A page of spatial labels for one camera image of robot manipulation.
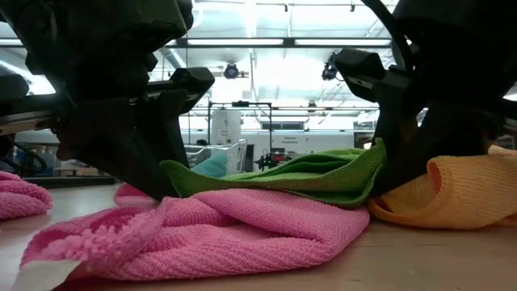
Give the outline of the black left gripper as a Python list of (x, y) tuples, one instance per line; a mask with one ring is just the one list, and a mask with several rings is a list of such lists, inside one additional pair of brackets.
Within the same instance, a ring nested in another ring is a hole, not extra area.
[[(57, 93), (29, 95), (22, 76), (3, 75), (0, 136), (56, 127), (58, 158), (96, 167), (155, 200), (177, 197), (160, 162), (189, 167), (179, 124), (186, 89), (185, 82), (172, 78), (150, 82), (140, 97), (75, 102)], [(145, 102), (159, 95), (161, 103)]]

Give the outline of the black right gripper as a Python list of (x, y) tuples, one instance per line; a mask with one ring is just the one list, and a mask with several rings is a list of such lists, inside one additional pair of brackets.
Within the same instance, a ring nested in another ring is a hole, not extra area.
[[(486, 154), (499, 133), (499, 117), (492, 113), (509, 114), (503, 96), (515, 83), (517, 70), (389, 67), (383, 86), (373, 91), (380, 109), (375, 137), (384, 142), (386, 164), (372, 194), (425, 174), (432, 158)], [(418, 125), (416, 116), (424, 108), (430, 109)]]

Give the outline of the blue microfiber towel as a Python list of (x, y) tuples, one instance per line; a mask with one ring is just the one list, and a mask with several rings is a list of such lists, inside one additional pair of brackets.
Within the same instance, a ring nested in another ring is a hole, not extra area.
[(193, 172), (213, 178), (227, 175), (227, 156), (225, 154), (210, 154), (191, 169)]

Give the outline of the pink microfiber towel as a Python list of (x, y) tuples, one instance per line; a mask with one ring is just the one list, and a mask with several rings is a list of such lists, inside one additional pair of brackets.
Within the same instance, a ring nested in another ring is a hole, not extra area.
[(52, 206), (53, 199), (45, 188), (0, 171), (0, 221), (43, 215)]
[(11, 291), (52, 291), (67, 280), (197, 279), (310, 268), (333, 259), (368, 226), (286, 192), (234, 188), (118, 205), (51, 225), (28, 243)]

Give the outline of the orange microfiber towel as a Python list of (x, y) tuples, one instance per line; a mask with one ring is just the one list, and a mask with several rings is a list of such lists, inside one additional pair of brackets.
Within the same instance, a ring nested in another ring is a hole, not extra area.
[(404, 226), (517, 227), (517, 150), (492, 145), (487, 155), (433, 158), (426, 174), (370, 199), (367, 207), (374, 217)]

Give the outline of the white square column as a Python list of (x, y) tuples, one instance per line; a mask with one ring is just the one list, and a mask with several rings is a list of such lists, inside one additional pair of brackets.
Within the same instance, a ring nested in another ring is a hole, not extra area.
[(222, 108), (212, 114), (210, 143), (229, 145), (241, 138), (242, 118), (238, 110)]

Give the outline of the clear plastic bin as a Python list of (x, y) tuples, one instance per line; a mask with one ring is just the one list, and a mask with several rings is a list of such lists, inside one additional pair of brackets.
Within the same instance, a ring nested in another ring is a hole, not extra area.
[(240, 139), (229, 145), (185, 145), (185, 150), (191, 169), (210, 154), (225, 154), (227, 156), (227, 175), (236, 175), (244, 171), (246, 147), (247, 140)]

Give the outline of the black ceiling-mounted device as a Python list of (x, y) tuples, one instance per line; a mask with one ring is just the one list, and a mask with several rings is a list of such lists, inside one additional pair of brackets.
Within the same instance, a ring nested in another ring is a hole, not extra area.
[(331, 81), (336, 78), (338, 69), (335, 65), (335, 60), (337, 57), (336, 52), (332, 52), (326, 63), (324, 64), (324, 69), (322, 71), (322, 79), (324, 81)]

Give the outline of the black and red machine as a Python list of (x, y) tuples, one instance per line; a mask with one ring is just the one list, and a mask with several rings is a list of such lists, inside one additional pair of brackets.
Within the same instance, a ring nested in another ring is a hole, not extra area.
[(289, 160), (290, 158), (285, 148), (271, 148), (270, 150), (263, 149), (260, 158), (254, 161), (254, 163), (258, 166), (259, 170), (265, 171), (266, 169), (271, 169)]

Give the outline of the long black ceiling beam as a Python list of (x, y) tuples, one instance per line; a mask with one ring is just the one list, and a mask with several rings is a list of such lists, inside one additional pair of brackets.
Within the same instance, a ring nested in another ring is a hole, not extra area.
[(178, 49), (215, 49), (215, 48), (365, 48), (389, 49), (389, 38), (179, 38), (161, 47)]

